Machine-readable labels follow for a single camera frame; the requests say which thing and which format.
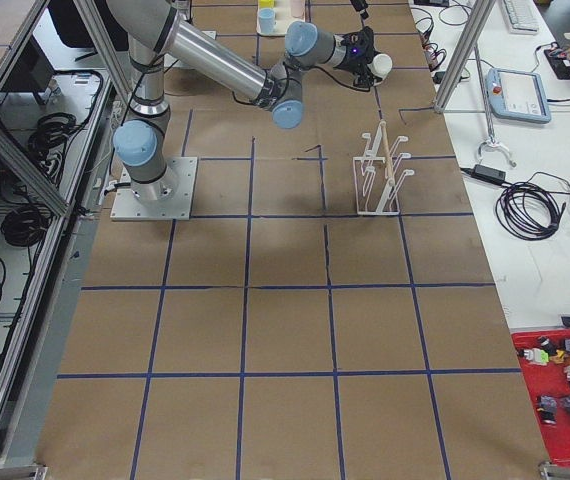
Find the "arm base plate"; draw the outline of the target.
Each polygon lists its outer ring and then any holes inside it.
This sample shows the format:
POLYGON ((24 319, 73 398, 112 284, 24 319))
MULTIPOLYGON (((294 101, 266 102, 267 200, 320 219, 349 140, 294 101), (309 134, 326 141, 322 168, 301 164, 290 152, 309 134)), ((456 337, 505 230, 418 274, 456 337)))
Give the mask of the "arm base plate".
POLYGON ((130 186, 116 192, 111 218, 115 221, 189 220, 197 175, 197 157, 168 157, 165 175, 141 184, 123 168, 120 181, 130 186))

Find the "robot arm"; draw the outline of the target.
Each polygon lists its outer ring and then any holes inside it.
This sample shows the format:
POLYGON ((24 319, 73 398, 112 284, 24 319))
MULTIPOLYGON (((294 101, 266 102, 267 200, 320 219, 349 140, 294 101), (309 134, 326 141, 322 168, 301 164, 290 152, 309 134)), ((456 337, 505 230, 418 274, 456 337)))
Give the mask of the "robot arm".
POLYGON ((163 154, 171 118, 166 58, 184 67, 179 78, 185 85, 216 83, 230 91, 236 103, 269 112, 284 130, 303 120, 307 73, 333 78, 344 72, 353 78, 348 90, 369 95, 391 69, 390 58, 376 50, 369 27, 334 34, 297 20, 286 30, 283 54, 264 69, 199 30, 170 1, 110 1, 107 6, 128 35, 135 84, 134 111, 117 129, 114 146, 129 175, 130 194, 140 204, 181 198, 193 182, 179 175, 163 154))

